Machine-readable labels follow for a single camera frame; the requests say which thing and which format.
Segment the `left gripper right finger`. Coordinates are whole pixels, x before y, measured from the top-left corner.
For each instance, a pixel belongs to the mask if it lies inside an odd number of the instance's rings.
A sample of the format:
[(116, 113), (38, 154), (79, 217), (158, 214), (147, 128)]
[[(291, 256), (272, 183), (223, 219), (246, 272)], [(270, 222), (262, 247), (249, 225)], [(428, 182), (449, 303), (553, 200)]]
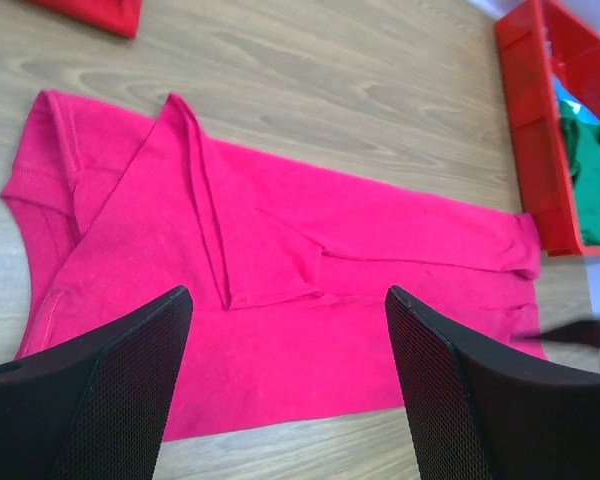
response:
[(424, 479), (600, 479), (600, 373), (520, 352), (404, 289), (385, 311)]

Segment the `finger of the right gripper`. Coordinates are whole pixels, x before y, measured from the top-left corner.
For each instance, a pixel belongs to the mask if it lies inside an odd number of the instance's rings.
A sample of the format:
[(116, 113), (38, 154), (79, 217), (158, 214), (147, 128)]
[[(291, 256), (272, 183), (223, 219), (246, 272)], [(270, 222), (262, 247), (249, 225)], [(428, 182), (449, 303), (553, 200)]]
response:
[(516, 333), (514, 339), (516, 341), (580, 345), (600, 351), (600, 317), (581, 317), (543, 331)]

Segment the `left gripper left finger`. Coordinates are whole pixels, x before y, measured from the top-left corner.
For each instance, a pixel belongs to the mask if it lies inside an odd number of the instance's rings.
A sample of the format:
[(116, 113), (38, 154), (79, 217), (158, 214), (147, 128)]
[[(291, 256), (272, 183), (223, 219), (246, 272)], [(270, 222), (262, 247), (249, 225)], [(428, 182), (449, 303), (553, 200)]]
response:
[(150, 479), (193, 312), (176, 287), (0, 364), (0, 479)]

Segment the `magenta t shirt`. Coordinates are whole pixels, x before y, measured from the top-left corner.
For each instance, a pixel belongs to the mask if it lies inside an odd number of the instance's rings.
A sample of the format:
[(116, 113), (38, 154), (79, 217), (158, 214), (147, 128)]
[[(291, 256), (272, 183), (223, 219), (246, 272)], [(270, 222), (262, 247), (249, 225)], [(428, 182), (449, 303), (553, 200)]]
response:
[(1, 196), (31, 273), (20, 356), (187, 287), (167, 440), (400, 407), (394, 285), (502, 343), (539, 325), (530, 216), (212, 138), (177, 95), (152, 118), (41, 91)]

